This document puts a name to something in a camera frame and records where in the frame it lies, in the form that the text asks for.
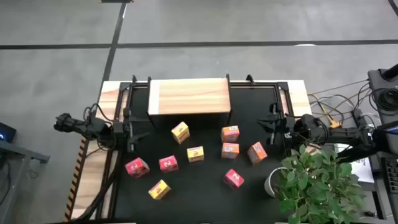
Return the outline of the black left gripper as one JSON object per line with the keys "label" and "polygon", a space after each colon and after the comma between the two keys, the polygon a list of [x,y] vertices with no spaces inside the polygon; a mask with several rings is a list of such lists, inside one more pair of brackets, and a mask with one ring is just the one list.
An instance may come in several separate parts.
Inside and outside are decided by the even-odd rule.
{"label": "black left gripper", "polygon": [[134,144],[144,139],[150,132],[133,135],[133,127],[130,122],[131,109],[123,109],[123,122],[115,121],[113,123],[114,148],[119,151],[133,152]]}

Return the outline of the black device with blue light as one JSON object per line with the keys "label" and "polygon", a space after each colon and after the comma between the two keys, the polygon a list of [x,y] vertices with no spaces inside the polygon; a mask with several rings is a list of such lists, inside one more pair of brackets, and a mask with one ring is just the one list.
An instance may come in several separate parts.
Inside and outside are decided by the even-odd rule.
{"label": "black device with blue light", "polygon": [[0,140],[12,143],[16,135],[16,129],[0,122]]}

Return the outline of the yellow Pops cereal box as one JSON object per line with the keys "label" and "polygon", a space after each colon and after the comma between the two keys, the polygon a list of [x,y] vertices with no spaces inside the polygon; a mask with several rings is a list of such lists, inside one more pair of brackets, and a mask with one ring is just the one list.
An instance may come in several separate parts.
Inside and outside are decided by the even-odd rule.
{"label": "yellow Pops cereal box", "polygon": [[185,122],[181,122],[176,127],[171,130],[171,133],[174,139],[181,144],[184,140],[190,137],[190,132],[187,124]]}
{"label": "yellow Pops cereal box", "polygon": [[188,148],[187,158],[189,163],[196,161],[203,161],[205,158],[203,147],[198,146],[198,147]]}
{"label": "yellow Pops cereal box", "polygon": [[155,199],[160,200],[171,188],[166,184],[164,180],[159,180],[149,191],[149,195]]}

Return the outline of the yellow black hazard tape strip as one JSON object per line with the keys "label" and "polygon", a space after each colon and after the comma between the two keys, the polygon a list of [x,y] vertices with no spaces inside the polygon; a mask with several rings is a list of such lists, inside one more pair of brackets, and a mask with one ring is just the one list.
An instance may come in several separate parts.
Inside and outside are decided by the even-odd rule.
{"label": "yellow black hazard tape strip", "polygon": [[67,199],[67,204],[66,204],[66,210],[64,213],[64,218],[63,221],[67,222],[72,219],[72,214],[73,214],[73,208],[78,192],[78,186],[80,184],[80,178],[81,178],[81,173],[83,170],[83,165],[84,165],[84,156],[86,153],[86,139],[82,138],[80,141],[80,146],[78,150],[78,155],[76,159],[76,164],[75,164],[75,170],[73,172],[73,177],[72,177],[72,182],[70,186],[70,193]]}

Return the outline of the black computer keyboard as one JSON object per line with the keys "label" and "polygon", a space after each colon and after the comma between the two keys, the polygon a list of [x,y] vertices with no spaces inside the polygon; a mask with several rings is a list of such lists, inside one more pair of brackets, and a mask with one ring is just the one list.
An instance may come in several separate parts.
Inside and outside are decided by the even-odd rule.
{"label": "black computer keyboard", "polygon": [[386,159],[384,163],[389,191],[398,194],[398,159]]}

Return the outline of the grey metal desk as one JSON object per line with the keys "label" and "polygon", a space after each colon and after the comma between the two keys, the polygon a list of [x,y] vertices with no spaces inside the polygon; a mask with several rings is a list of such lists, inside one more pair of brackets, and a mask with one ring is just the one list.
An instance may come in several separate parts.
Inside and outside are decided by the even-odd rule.
{"label": "grey metal desk", "polygon": [[31,151],[7,141],[0,141],[0,224],[11,219],[12,209],[22,185],[22,176],[29,170],[32,159],[48,163],[50,156]]}

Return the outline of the black power strip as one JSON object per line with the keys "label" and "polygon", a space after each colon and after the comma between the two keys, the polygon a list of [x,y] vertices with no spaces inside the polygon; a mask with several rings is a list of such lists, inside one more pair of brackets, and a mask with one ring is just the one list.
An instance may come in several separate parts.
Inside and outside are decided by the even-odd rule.
{"label": "black power strip", "polygon": [[368,125],[363,112],[360,109],[351,111],[352,118],[354,119],[355,125],[358,129],[365,128]]}

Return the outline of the red Froot Loops cereal box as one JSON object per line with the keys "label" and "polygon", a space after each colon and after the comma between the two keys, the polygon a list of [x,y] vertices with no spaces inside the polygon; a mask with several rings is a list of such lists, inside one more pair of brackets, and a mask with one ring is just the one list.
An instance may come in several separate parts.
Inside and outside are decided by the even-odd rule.
{"label": "red Froot Loops cereal box", "polygon": [[233,189],[240,188],[240,186],[244,183],[244,178],[233,169],[227,171],[223,180]]}
{"label": "red Froot Loops cereal box", "polygon": [[159,160],[160,171],[163,173],[179,170],[178,162],[174,155]]}
{"label": "red Froot Loops cereal box", "polygon": [[128,162],[124,165],[124,167],[127,171],[127,174],[134,178],[139,178],[150,172],[149,166],[140,157],[132,160],[131,162]]}

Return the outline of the white plant pot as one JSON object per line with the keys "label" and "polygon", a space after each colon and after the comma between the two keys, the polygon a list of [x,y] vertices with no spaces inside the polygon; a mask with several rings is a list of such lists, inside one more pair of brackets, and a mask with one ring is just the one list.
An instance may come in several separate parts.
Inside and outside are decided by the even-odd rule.
{"label": "white plant pot", "polygon": [[285,167],[275,168],[264,181],[264,190],[267,194],[273,198],[276,198],[275,188],[276,185],[280,182],[280,177],[282,176],[282,171],[287,170]]}

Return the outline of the grey equipment case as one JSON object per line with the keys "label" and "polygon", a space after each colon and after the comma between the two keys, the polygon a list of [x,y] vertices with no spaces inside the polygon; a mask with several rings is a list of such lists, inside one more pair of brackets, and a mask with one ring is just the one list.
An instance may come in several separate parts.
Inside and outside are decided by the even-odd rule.
{"label": "grey equipment case", "polygon": [[369,102],[383,124],[398,121],[398,63],[389,69],[368,71]]}

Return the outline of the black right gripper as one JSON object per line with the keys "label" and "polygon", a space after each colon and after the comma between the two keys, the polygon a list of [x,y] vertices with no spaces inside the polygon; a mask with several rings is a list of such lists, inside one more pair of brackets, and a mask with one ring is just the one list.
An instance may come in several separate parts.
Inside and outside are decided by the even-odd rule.
{"label": "black right gripper", "polygon": [[267,132],[272,132],[271,143],[275,145],[289,146],[292,144],[295,118],[284,113],[281,102],[272,103],[269,107],[271,121],[258,119],[257,123]]}

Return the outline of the white paper sheet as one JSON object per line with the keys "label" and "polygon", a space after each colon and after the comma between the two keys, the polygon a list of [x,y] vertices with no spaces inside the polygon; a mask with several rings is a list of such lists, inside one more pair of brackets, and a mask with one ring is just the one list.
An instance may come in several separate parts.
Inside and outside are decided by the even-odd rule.
{"label": "white paper sheet", "polygon": [[[351,149],[351,146],[347,144],[334,144],[334,149],[336,153],[342,152],[345,149]],[[364,183],[374,183],[374,177],[370,165],[369,158],[360,159],[351,162],[352,173],[358,176],[358,180]]]}

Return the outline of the orange Mini Wheats cereal box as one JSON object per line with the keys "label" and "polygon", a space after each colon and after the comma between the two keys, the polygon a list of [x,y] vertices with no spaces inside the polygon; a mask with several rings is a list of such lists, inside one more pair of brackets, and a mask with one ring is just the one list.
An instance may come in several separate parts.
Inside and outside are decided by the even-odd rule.
{"label": "orange Mini Wheats cereal box", "polygon": [[248,156],[251,164],[258,164],[264,160],[268,155],[260,142],[256,142],[248,149]]}
{"label": "orange Mini Wheats cereal box", "polygon": [[222,142],[236,142],[239,137],[238,126],[228,126],[221,129]]}
{"label": "orange Mini Wheats cereal box", "polygon": [[239,144],[224,142],[221,150],[221,157],[235,159],[239,155]]}

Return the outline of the green leafy plant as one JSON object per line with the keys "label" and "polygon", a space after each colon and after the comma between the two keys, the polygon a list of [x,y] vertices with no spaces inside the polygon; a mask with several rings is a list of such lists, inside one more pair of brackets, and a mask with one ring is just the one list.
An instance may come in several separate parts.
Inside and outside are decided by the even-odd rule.
{"label": "green leafy plant", "polygon": [[282,160],[272,184],[279,210],[288,224],[352,224],[359,217],[365,195],[350,163],[337,153],[302,144]]}

